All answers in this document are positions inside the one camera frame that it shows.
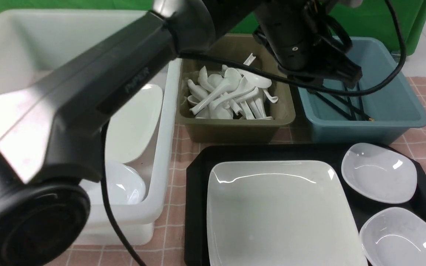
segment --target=table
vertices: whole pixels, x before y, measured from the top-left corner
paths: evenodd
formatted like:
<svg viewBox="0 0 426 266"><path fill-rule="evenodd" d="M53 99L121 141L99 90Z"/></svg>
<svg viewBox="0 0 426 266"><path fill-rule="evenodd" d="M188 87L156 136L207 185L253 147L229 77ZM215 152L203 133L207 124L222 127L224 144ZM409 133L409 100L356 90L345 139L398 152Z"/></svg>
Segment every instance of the table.
<svg viewBox="0 0 426 266"><path fill-rule="evenodd" d="M426 78L408 78L426 109ZM271 144L307 143L310 132L306 118L298 115L290 127L280 128ZM186 128L175 126L169 187L165 206L155 222L152 241L134 246L147 266L184 266L183 237L185 220L186 168L208 143L193 143ZM417 160L426 172L426 127L410 129L391 145ZM123 246L72 246L47 266L136 266Z"/></svg>

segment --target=spoon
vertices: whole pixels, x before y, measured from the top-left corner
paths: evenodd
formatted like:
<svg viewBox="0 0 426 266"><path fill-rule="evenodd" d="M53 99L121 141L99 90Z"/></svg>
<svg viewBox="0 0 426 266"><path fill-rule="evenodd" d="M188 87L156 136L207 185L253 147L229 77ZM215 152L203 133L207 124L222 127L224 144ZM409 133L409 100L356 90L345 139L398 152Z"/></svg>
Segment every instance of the spoon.
<svg viewBox="0 0 426 266"><path fill-rule="evenodd" d="M214 91L214 87L208 83L208 73L206 72L206 66L203 66L202 69L200 69L198 74L198 84L200 84L200 86L209 92Z"/></svg>
<svg viewBox="0 0 426 266"><path fill-rule="evenodd" d="M243 109L243 115L246 117L247 120L255 119L251 109L249 108L249 105L247 105L246 102L241 102L240 106Z"/></svg>
<svg viewBox="0 0 426 266"><path fill-rule="evenodd" d="M251 98L246 101L247 105L249 105L252 113L256 118L264 118L265 116L262 115L262 113L259 111L259 108L257 108L256 103L254 102L254 98Z"/></svg>
<svg viewBox="0 0 426 266"><path fill-rule="evenodd" d="M256 120L274 120L274 118L272 118L272 116L266 116L264 118L257 118Z"/></svg>
<svg viewBox="0 0 426 266"><path fill-rule="evenodd" d="M256 59L256 57L253 55L253 53L251 53L249 55L249 57L244 61L244 64L246 66L250 66L254 62L255 59Z"/></svg>
<svg viewBox="0 0 426 266"><path fill-rule="evenodd" d="M213 86L213 88L218 87L221 82L223 81L223 76L220 74L211 74L208 77L208 84L210 84L211 86Z"/></svg>
<svg viewBox="0 0 426 266"><path fill-rule="evenodd" d="M203 109L202 111L200 111L195 118L197 119L209 119L211 118L210 116L210 110L208 109Z"/></svg>
<svg viewBox="0 0 426 266"><path fill-rule="evenodd" d="M232 100L236 97L243 96L247 93L250 93L253 90L254 90L254 86L252 86L251 83L247 82L247 79L243 77L240 81L240 84L238 85L238 89L236 89L232 93L228 93L226 96L220 97L220 98L212 101L212 107L214 109L218 105L223 103L224 101L229 101L229 100Z"/></svg>
<svg viewBox="0 0 426 266"><path fill-rule="evenodd" d="M197 99L195 96L190 95L186 98L186 100L188 101L189 104L191 104L192 106L195 106L197 104L200 103L200 100Z"/></svg>
<svg viewBox="0 0 426 266"><path fill-rule="evenodd" d="M271 103L274 104L274 103L277 103L277 101L279 101L279 97L270 95L270 93L269 93L269 91L267 89L262 89L262 91L264 92L264 94L266 95L267 99Z"/></svg>
<svg viewBox="0 0 426 266"><path fill-rule="evenodd" d="M240 103L240 102L244 102L247 101L251 98L254 98L255 96L259 95L259 89L257 87L255 87L251 92L243 95L243 96L239 96L237 98L234 99L235 102Z"/></svg>
<svg viewBox="0 0 426 266"><path fill-rule="evenodd" d="M243 69L238 69L238 71L245 78L247 78L247 81L249 81L252 85L258 88L267 89L268 87L272 86L272 81L270 79L261 77L259 75L253 74Z"/></svg>
<svg viewBox="0 0 426 266"><path fill-rule="evenodd" d="M210 112L211 118L213 119L233 119L233 112L229 108L225 109L222 107L218 107L216 109L212 109L211 104L209 104L208 108L203 109L201 112L203 112L204 110L208 110Z"/></svg>
<svg viewBox="0 0 426 266"><path fill-rule="evenodd" d="M221 84L221 82L223 81L223 76L221 76L220 74L211 74L209 77L208 77L208 83L211 85L211 86L213 86L213 88L217 88L220 84ZM238 105L238 104L236 104L236 103L231 103L231 102L228 102L228 103L225 103L225 104L223 104L223 107L224 108L226 108L226 109L228 109L228 108L233 108L233 109L239 109L239 110L241 110L241 108L240 108L240 106Z"/></svg>
<svg viewBox="0 0 426 266"><path fill-rule="evenodd" d="M228 68L225 72L225 78L221 84L210 95L208 95L208 97L204 98L199 104L191 108L190 111L196 115L221 94L235 91L239 85L240 80L241 74L239 74L239 72L234 68Z"/></svg>
<svg viewBox="0 0 426 266"><path fill-rule="evenodd" d="M262 91L259 91L258 95L253 98L253 101L259 110L260 117L266 117L266 108L264 108L264 98L262 97Z"/></svg>
<svg viewBox="0 0 426 266"><path fill-rule="evenodd" d="M211 74L208 77L208 83L210 83L210 85L212 85L214 88L218 87L221 82L223 81L223 76L221 76L220 74ZM231 109L233 109L233 111L235 112L235 114L238 114L242 111L241 107L235 102L235 101L228 101L228 103L223 105L224 108L228 109L231 107Z"/></svg>
<svg viewBox="0 0 426 266"><path fill-rule="evenodd" d="M208 97L208 92L205 89L203 89L201 86L198 86L197 84L195 84L193 80L189 79L186 82L186 84L188 86L188 89L190 89L190 93L191 95L193 95L193 97L199 100Z"/></svg>
<svg viewBox="0 0 426 266"><path fill-rule="evenodd" d="M224 77L225 72L226 72L226 70L227 70L228 68L229 68L229 67L228 67L227 65L221 65L221 72L220 72L220 75L222 75L222 76Z"/></svg>

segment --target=black chopstick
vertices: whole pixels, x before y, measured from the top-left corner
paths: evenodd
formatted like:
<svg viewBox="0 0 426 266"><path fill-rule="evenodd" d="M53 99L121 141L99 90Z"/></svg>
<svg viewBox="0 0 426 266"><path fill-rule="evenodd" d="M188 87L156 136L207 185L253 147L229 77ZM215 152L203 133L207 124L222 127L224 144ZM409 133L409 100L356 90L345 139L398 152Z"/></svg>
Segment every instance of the black chopstick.
<svg viewBox="0 0 426 266"><path fill-rule="evenodd" d="M344 82L343 82L343 89L345 91L348 91L348 87L345 86ZM353 103L351 102L351 98L347 96L346 99L348 100L348 106L353 106ZM353 121L357 121L356 113L353 111L353 109L349 108L349 112L351 113L351 117L353 118Z"/></svg>
<svg viewBox="0 0 426 266"><path fill-rule="evenodd" d="M353 117L350 116L347 112L343 111L341 108L339 108L338 106L336 106L336 104L332 103L330 100L326 99L325 96L321 95L318 92L314 93L320 100L322 100L323 102L325 102L327 105L329 105L331 108L333 108L335 111L337 111L340 115L342 115L343 117L345 117L346 119L352 121Z"/></svg>
<svg viewBox="0 0 426 266"><path fill-rule="evenodd" d="M335 98L336 100L340 101L342 104L348 106L348 102L343 100L340 96L336 96L336 95L331 95L333 96L333 98ZM349 108L352 108L353 111L355 111L356 113L360 114L365 120L367 121L375 121L374 118L368 116L365 112L361 111L359 108L356 108L354 106L348 106Z"/></svg>
<svg viewBox="0 0 426 266"><path fill-rule="evenodd" d="M359 85L359 82L357 84L357 91L361 91L361 87ZM364 105L362 104L362 96L359 96L358 99L359 99L359 109L364 113Z"/></svg>

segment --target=white square plate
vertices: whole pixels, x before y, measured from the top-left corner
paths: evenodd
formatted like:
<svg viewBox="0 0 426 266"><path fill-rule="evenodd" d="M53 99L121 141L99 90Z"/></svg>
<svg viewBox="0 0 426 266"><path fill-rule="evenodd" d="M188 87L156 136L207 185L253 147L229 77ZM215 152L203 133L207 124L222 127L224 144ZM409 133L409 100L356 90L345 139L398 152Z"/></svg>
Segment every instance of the white square plate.
<svg viewBox="0 0 426 266"><path fill-rule="evenodd" d="M220 163L207 197L212 266L367 266L343 188L324 162Z"/></svg>

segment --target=white dish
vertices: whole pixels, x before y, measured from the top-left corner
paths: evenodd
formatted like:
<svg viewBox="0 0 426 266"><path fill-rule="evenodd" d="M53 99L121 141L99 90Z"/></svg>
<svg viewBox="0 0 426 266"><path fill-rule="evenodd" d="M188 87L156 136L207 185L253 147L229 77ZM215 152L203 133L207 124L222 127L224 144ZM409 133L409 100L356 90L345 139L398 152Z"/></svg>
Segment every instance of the white dish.
<svg viewBox="0 0 426 266"><path fill-rule="evenodd" d="M162 108L162 89L145 85L111 118L106 160L128 163L139 158L154 134Z"/></svg>
<svg viewBox="0 0 426 266"><path fill-rule="evenodd" d="M426 223L392 207L372 216L359 233L373 266L426 266Z"/></svg>
<svg viewBox="0 0 426 266"><path fill-rule="evenodd" d="M343 188L324 162L220 163L206 211L211 266L367 266Z"/></svg>
<svg viewBox="0 0 426 266"><path fill-rule="evenodd" d="M350 147L341 174L358 193L389 204L409 201L417 187L417 171L409 158L368 143Z"/></svg>
<svg viewBox="0 0 426 266"><path fill-rule="evenodd" d="M107 160L105 163L106 182L109 202L113 205L134 205L141 202L146 195L146 183L132 167L120 162ZM98 183L83 180L80 186L90 196L91 204L103 204Z"/></svg>

